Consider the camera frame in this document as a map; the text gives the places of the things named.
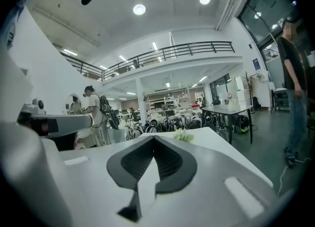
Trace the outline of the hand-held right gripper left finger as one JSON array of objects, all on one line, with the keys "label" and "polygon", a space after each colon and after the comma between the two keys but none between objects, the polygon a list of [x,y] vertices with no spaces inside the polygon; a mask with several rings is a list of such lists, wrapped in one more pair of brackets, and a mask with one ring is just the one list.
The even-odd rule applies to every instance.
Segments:
[{"label": "hand-held right gripper left finger", "polygon": [[103,147],[60,152],[60,186],[73,227],[153,227],[154,207],[140,202],[154,188],[138,191],[138,181],[154,180],[150,166],[154,137]]}]

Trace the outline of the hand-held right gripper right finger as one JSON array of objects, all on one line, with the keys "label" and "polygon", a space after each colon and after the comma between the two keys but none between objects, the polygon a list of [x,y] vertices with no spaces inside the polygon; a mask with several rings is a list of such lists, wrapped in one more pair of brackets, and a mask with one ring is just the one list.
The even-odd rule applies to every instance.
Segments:
[{"label": "hand-held right gripper right finger", "polygon": [[224,153],[167,137],[155,141],[182,160],[157,184],[156,227],[255,227],[279,199],[261,177]]}]

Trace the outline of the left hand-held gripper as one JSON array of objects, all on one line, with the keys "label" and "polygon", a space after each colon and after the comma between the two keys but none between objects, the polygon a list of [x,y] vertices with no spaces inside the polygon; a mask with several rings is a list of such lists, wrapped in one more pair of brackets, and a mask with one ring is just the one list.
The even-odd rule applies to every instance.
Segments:
[{"label": "left hand-held gripper", "polygon": [[89,115],[46,115],[43,102],[34,99],[26,103],[32,85],[6,50],[0,51],[0,136],[15,135],[25,126],[42,137],[59,137],[93,125]]}]

